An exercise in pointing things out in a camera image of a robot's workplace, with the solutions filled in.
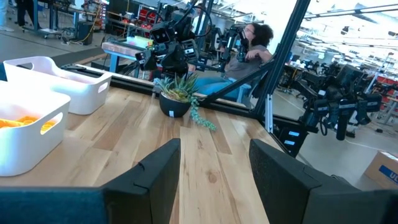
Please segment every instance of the trailing succulent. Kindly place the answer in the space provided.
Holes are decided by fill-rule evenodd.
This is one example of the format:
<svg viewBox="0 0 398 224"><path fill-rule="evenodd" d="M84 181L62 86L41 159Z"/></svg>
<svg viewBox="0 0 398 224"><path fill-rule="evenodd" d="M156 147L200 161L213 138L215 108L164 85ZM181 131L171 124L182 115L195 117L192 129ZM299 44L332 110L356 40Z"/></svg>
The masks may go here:
<svg viewBox="0 0 398 224"><path fill-rule="evenodd" d="M198 112L198 98L193 95L197 91L195 88L197 78L197 74L192 74L184 75L182 78L176 76L174 79L169 77L164 79L155 78L154 82L160 86L167 98L183 103L191 103L190 113L194 122L215 131L217 127L212 122L202 118Z"/></svg>

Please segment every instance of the concrete floor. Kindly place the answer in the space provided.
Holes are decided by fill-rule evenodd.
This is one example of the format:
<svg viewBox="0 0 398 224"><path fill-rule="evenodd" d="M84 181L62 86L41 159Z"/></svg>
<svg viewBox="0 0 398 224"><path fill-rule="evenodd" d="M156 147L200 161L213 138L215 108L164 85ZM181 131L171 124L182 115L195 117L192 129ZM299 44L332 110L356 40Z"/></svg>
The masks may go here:
<svg viewBox="0 0 398 224"><path fill-rule="evenodd" d="M43 17L40 19L43 27L45 21ZM22 33L16 25L10 25L16 29L14 33L0 31L0 62L12 58L35 55L52 57L86 50L99 46L104 37L102 33L95 33L93 43L89 46L62 45L56 38L45 40L41 35ZM293 95L275 91L273 102L275 114L296 119L303 114L302 100ZM342 176L359 189L378 189L379 187L364 176L363 172L378 150L398 153L397 146L397 135L377 134L372 126L360 127L356 132L356 138L348 138L345 141L338 141L333 131L329 131L327 136L311 133L297 159L328 175Z"/></svg>

